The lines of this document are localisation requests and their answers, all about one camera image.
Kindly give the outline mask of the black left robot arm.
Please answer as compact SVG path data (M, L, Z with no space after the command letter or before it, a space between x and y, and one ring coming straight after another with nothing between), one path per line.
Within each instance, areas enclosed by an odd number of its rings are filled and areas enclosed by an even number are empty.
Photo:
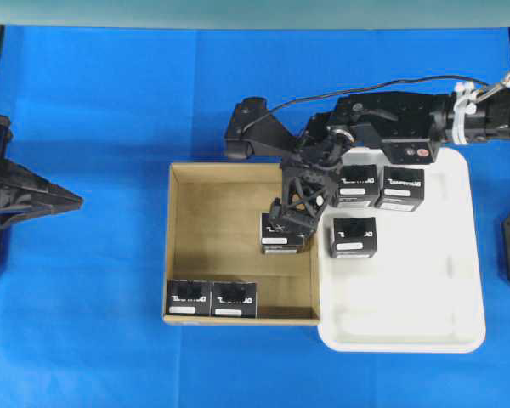
M13 138L10 120L0 115L0 240L2 232L22 221L78 210L83 199L6 158Z

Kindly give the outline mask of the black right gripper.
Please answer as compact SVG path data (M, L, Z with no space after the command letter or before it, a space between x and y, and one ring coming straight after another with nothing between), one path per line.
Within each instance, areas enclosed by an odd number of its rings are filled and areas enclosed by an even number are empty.
M443 94L359 93L338 99L333 110L313 115L302 148L318 147L323 159L362 146L381 150L392 164L431 164L445 142ZM270 205L274 230L309 239L338 190L336 167L281 163L281 198Z

